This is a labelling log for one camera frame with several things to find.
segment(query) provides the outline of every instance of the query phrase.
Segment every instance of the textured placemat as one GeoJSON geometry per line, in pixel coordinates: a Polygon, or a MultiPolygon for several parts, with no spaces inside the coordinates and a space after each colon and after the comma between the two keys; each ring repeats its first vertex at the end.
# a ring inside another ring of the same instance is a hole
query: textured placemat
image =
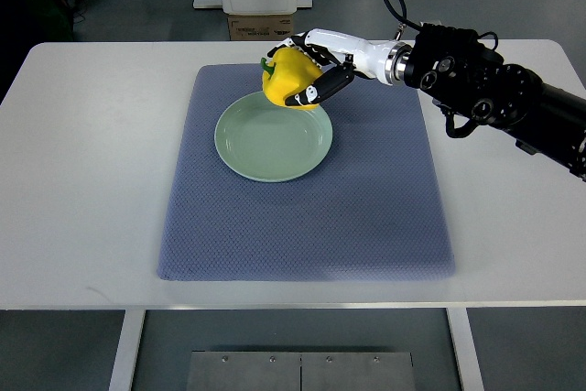
{"type": "Polygon", "coordinates": [[[261,89],[256,65],[206,66],[193,88],[158,275],[172,280],[410,280],[454,271],[417,93],[356,79],[323,104],[328,156],[283,183],[243,178],[213,132],[261,89]]]}

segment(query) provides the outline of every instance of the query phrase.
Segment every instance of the white table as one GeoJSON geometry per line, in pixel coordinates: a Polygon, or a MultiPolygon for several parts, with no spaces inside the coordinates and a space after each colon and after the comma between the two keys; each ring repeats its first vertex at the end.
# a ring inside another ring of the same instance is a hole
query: white table
{"type": "MultiPolygon", "coordinates": [[[[131,310],[122,346],[137,344],[146,309],[441,307],[451,310],[454,322],[464,322],[469,341],[461,347],[471,349],[466,307],[586,304],[586,184],[490,127],[449,139],[441,112],[424,94],[456,260],[453,277],[384,283],[159,279],[168,195],[196,74],[206,64],[258,62],[272,46],[34,48],[0,106],[0,308],[131,310]]],[[[504,40],[499,52],[545,82],[586,96],[556,43],[504,40]]]]}

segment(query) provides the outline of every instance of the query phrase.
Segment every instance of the ceramic plate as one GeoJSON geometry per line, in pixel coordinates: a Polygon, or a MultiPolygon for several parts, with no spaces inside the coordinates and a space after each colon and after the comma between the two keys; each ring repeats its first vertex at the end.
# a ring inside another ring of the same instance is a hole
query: ceramic plate
{"type": "Polygon", "coordinates": [[[283,182],[317,167],[328,154],[331,134],[330,118],[321,107],[287,109],[255,92],[224,111],[214,141],[222,160],[236,173],[283,182]]]}

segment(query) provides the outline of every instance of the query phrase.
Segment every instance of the white robotic hand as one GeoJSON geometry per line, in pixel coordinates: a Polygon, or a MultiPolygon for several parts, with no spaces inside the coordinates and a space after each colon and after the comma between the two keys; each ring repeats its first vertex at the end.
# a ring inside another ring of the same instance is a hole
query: white robotic hand
{"type": "Polygon", "coordinates": [[[397,40],[374,44],[340,32],[312,29],[285,39],[268,56],[285,47],[301,50],[320,67],[334,65],[305,91],[288,97],[287,106],[321,103],[348,85],[354,75],[377,79],[383,84],[399,84],[411,50],[409,45],[397,40]]]}

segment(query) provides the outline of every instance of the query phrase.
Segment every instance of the robot finger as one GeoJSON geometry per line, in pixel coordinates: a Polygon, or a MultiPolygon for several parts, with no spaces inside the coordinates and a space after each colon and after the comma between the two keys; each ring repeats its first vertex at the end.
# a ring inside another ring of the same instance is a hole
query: robot finger
{"type": "Polygon", "coordinates": [[[285,105],[288,107],[299,107],[321,103],[346,87],[353,79],[354,72],[350,66],[334,66],[305,90],[286,98],[285,105]]]}

